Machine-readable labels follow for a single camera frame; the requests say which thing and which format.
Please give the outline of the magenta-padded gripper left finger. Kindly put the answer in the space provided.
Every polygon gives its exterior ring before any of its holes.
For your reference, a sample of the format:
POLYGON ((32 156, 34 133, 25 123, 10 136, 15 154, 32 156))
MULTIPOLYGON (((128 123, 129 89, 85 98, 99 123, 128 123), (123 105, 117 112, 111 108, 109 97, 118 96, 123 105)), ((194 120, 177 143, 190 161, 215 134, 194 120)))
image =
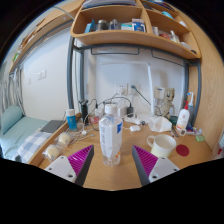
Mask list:
POLYGON ((85 182, 93 156, 94 146, 90 145, 68 157, 59 156, 46 168, 46 171, 75 183, 78 186, 82 186, 85 182))

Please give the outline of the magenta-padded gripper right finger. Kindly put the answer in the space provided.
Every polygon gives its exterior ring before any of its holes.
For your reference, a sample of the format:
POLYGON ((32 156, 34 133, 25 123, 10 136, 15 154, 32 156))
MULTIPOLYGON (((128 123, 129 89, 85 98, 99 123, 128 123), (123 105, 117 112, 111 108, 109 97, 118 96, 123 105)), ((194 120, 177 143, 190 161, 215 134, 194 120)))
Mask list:
POLYGON ((132 146, 132 156, 142 186, 179 171, 179 168, 168 158, 158 158, 136 145, 132 146))

